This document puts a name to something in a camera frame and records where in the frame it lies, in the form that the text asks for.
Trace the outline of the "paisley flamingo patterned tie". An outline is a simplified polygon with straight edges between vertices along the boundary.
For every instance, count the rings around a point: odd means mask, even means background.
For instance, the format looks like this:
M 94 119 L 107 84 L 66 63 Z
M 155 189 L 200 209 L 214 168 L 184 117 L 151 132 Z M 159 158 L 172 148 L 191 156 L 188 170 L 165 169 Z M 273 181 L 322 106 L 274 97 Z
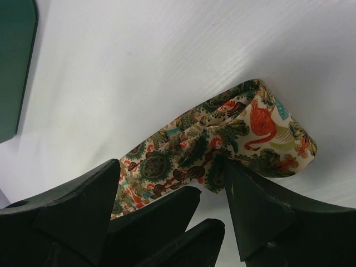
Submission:
M 316 154 L 315 141 L 267 85 L 248 80 L 183 113 L 119 160 L 111 218 L 193 181 L 222 191 L 225 159 L 281 178 L 301 172 Z

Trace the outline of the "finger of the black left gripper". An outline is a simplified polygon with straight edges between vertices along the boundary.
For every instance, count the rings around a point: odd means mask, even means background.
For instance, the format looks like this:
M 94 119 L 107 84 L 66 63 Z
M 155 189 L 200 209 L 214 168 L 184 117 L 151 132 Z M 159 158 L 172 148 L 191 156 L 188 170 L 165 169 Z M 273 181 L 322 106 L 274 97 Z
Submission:
M 136 223 L 134 237 L 141 258 L 132 266 L 215 266 L 225 224 L 206 219 L 187 230 L 187 218 L 147 219 Z
M 184 233 L 200 202 L 201 190 L 184 186 L 142 209 L 110 221 L 110 242 L 158 242 Z

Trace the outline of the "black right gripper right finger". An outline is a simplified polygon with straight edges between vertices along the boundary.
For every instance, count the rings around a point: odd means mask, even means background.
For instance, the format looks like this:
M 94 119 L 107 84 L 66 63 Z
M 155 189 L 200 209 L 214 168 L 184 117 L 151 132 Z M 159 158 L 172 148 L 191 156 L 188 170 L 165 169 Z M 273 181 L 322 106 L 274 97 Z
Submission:
M 355 209 L 297 194 L 224 162 L 240 260 L 247 266 L 354 266 Z

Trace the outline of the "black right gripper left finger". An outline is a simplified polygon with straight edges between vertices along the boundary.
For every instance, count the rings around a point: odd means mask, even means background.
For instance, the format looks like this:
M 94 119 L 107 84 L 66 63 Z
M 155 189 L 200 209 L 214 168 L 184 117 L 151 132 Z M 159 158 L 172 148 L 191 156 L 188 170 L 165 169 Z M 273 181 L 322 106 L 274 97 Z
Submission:
M 1 209 L 1 266 L 98 266 L 119 174 L 111 159 Z

